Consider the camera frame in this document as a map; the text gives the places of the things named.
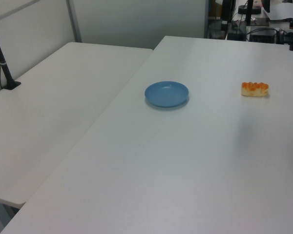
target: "desk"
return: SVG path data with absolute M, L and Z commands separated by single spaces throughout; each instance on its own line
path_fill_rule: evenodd
M 147 104 L 162 80 L 188 104 Z M 293 234 L 293 52 L 165 37 L 2 232 L 32 233 Z
M 0 202 L 20 208 L 151 52 L 69 43 L 0 91 Z

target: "blue plate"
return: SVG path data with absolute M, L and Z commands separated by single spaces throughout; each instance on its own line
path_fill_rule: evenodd
M 145 91 L 145 96 L 155 106 L 173 107 L 187 101 L 189 90 L 181 83 L 162 81 L 150 85 Z

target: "tabletop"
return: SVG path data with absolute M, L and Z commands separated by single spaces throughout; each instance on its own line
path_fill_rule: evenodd
M 152 50 L 68 43 L 0 91 L 0 202 L 21 207 Z
M 148 104 L 163 80 L 188 103 Z M 293 52 L 165 37 L 2 232 L 27 233 L 293 234 Z

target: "wall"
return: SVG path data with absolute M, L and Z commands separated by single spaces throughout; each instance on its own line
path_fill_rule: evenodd
M 207 0 L 71 0 L 82 42 L 154 49 L 165 35 L 204 37 Z
M 14 79 L 71 41 L 65 0 L 40 0 L 0 20 L 0 45 Z

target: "pastry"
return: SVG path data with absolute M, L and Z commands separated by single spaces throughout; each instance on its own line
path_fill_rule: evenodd
M 264 83 L 242 83 L 241 94 L 243 96 L 263 97 L 268 94 L 268 84 Z

